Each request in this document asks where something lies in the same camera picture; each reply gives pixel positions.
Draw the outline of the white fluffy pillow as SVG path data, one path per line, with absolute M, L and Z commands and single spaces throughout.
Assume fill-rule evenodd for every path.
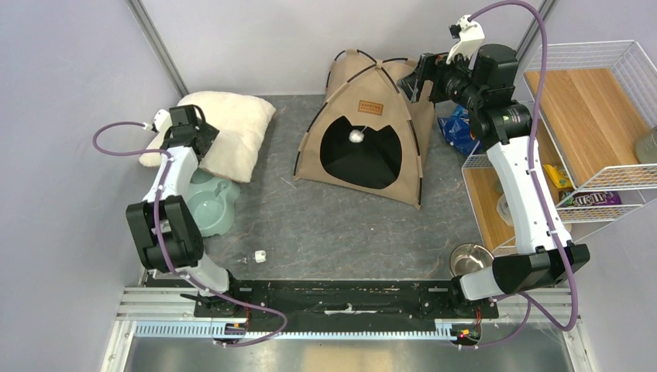
M 197 91 L 177 104 L 200 107 L 207 123 L 218 130 L 199 167 L 216 177 L 251 182 L 274 106 L 263 98 L 225 91 Z

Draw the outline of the mint green bowl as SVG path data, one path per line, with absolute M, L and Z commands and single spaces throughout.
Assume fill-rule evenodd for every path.
M 240 188 L 234 181 L 197 169 L 185 200 L 203 237 L 226 234 L 236 219 Z

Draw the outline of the small white plastic cap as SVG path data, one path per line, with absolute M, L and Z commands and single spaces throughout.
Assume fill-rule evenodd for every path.
M 265 250 L 257 250 L 254 252 L 254 260 L 258 263 L 264 263 L 267 261 L 267 252 Z

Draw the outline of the steel pet bowl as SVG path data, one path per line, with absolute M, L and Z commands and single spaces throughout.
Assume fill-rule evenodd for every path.
M 494 255 L 475 243 L 455 247 L 449 255 L 449 269 L 453 277 L 471 274 L 492 265 Z

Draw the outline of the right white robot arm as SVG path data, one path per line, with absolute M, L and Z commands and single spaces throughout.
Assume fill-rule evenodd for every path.
M 397 82 L 411 102 L 419 100 L 430 81 L 430 102 L 451 101 L 468 110 L 470 132 L 480 141 L 510 208 L 517 253 L 453 279 L 460 302 L 560 284 L 590 260 L 587 245 L 572 241 L 552 203 L 531 113 L 513 98 L 517 72 L 514 50 L 487 44 L 475 61 L 423 53 L 416 68 Z

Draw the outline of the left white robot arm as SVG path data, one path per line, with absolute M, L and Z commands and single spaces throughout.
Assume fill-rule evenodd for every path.
M 132 239 L 147 270 L 173 274 L 202 296 L 222 297 L 229 290 L 230 274 L 205 253 L 201 231 L 184 199 L 218 130 L 207 123 L 197 105 L 170 108 L 168 119 L 167 129 L 153 125 L 164 134 L 162 143 L 153 149 L 160 156 L 157 178 L 142 201 L 126 209 Z

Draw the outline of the blue chip bag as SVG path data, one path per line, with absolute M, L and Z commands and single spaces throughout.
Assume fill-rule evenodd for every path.
M 471 133 L 470 114 L 457 105 L 447 118 L 438 118 L 439 128 L 448 145 L 465 156 L 482 152 L 480 141 Z

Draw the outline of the white pompom toy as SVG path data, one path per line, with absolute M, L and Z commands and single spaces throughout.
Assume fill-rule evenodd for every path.
M 362 128 L 355 128 L 355 129 L 353 129 L 353 130 L 349 133 L 349 137 L 348 137 L 349 141 L 350 141 L 351 143 L 361 143 L 361 142 L 363 142 L 364 139 L 365 139 L 365 133 L 364 133 L 365 130 L 366 130 L 366 127 L 365 127 L 365 126 L 362 127 Z

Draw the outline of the white plastic jar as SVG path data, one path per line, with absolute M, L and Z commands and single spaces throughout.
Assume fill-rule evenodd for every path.
M 502 221 L 510 227 L 514 226 L 513 218 L 511 215 L 511 210 L 509 207 L 509 204 L 507 202 L 507 198 L 504 194 L 502 194 L 499 199 L 497 200 L 496 204 L 496 211 L 497 214 L 500 216 Z

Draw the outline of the yellow snack packet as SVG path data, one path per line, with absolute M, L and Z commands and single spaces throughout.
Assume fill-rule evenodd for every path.
M 572 188 L 573 184 L 569 179 L 566 169 L 564 166 L 556 166 L 552 164 L 543 164 L 543 171 L 545 172 L 548 179 L 557 189 L 568 189 Z

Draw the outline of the purple candy bag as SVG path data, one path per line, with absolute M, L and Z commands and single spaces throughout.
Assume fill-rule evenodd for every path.
M 616 191 L 584 191 L 571 195 L 562 193 L 561 198 L 561 208 L 584 208 L 622 204 L 621 197 Z

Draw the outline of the clear glass jar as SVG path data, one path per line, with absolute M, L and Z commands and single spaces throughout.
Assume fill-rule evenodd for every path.
M 653 127 L 636 141 L 635 156 L 640 164 L 656 163 L 656 128 Z

